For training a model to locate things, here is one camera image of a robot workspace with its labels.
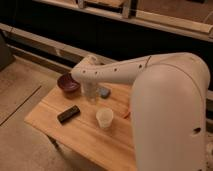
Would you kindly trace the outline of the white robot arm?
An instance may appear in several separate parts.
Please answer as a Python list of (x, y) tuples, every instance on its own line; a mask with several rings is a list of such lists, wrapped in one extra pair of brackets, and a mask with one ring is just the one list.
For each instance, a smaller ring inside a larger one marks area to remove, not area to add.
[(168, 53), (72, 69), (80, 83), (132, 86), (130, 109), (138, 171), (206, 171), (207, 64), (192, 53)]

